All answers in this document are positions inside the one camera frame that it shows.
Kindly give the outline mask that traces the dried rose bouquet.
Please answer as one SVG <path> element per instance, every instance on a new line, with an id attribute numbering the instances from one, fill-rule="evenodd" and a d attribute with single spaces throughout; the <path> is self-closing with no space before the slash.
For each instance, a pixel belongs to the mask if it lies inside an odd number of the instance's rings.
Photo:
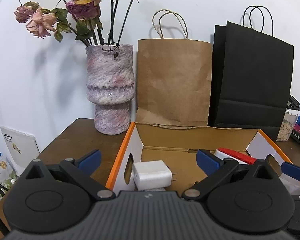
<path id="1" fill-rule="evenodd" d="M 37 38 L 54 36 L 61 42 L 63 33 L 74 33 L 76 39 L 86 47 L 108 45 L 109 50 L 117 50 L 120 39 L 114 38 L 114 23 L 119 0 L 110 0 L 110 28 L 108 38 L 102 35 L 103 25 L 100 3 L 103 0 L 61 0 L 65 7 L 53 9 L 42 7 L 38 2 L 21 3 L 14 16 L 18 23 L 24 24 L 29 33 Z"/>

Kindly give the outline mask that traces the brown paper bag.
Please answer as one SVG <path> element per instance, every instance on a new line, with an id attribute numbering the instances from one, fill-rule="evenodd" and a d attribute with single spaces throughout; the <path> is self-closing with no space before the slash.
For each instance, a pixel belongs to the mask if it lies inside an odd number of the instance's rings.
<path id="1" fill-rule="evenodd" d="M 187 25 L 174 15 L 185 37 L 164 38 L 161 25 L 154 25 L 158 39 L 138 41 L 136 122 L 176 127 L 207 126 L 210 107 L 212 50 L 209 42 L 189 39 Z"/>

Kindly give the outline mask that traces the clear seed container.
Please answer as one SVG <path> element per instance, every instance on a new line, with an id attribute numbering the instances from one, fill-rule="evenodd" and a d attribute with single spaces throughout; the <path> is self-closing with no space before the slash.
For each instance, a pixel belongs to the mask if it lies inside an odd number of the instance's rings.
<path id="1" fill-rule="evenodd" d="M 289 95 L 285 115 L 277 136 L 277 141 L 287 141 L 294 129 L 294 126 L 300 116 L 300 102 Z"/>

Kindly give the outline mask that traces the white booklet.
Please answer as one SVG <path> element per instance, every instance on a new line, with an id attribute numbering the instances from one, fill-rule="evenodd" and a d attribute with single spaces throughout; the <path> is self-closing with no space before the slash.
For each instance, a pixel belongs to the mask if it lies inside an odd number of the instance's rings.
<path id="1" fill-rule="evenodd" d="M 13 161 L 22 168 L 40 154 L 36 139 L 33 135 L 19 132 L 5 126 L 0 127 Z"/>

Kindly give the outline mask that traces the black paper bag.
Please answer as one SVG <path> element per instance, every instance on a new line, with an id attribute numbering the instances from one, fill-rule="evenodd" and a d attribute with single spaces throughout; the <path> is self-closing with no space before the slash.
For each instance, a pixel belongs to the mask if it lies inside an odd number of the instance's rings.
<path id="1" fill-rule="evenodd" d="M 258 128 L 277 140 L 293 77 L 294 47 L 272 34 L 216 25 L 208 125 Z"/>

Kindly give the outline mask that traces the white red lint brush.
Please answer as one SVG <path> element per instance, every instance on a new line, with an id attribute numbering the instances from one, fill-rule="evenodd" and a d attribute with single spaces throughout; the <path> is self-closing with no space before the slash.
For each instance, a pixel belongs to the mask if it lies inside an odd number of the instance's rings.
<path id="1" fill-rule="evenodd" d="M 253 165 L 257 159 L 248 156 L 246 154 L 228 149 L 228 148 L 218 148 L 215 150 L 215 156 L 219 159 L 232 158 L 239 162 L 239 164 Z"/>

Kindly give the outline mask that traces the red cardboard box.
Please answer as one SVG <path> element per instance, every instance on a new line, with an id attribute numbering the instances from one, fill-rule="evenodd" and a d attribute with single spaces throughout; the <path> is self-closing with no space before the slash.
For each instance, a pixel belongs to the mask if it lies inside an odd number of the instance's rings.
<path id="1" fill-rule="evenodd" d="M 132 177 L 125 180 L 130 158 L 134 162 L 162 160 L 175 174 L 169 190 L 181 194 L 206 177 L 197 166 L 198 149 L 214 152 L 228 148 L 256 159 L 271 154 L 279 164 L 288 156 L 260 129 L 214 127 L 161 127 L 132 122 L 115 158 L 106 187 L 115 194 L 135 189 Z"/>

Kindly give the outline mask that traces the purple ceramic vase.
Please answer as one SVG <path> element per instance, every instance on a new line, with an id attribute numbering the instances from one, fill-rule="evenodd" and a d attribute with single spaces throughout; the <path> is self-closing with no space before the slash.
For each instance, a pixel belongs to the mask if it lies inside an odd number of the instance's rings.
<path id="1" fill-rule="evenodd" d="M 133 46 L 94 45 L 86 48 L 87 99 L 95 105 L 94 125 L 107 135 L 125 132 L 134 98 Z"/>

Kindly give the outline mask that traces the snack packages on floor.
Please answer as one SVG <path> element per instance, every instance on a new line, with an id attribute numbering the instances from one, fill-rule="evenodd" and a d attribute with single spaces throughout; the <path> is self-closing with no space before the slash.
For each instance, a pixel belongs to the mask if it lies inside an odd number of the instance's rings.
<path id="1" fill-rule="evenodd" d="M 7 158 L 0 153 L 0 197 L 5 195 L 18 176 Z"/>

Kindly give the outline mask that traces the white usb charger cube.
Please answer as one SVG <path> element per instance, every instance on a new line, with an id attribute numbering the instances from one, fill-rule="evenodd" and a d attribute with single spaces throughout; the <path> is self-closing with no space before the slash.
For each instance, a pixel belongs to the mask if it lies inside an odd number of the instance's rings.
<path id="1" fill-rule="evenodd" d="M 173 172 L 162 160 L 144 161 L 133 164 L 132 175 L 134 184 L 138 191 L 166 191 L 171 186 L 173 176 L 178 172 Z"/>

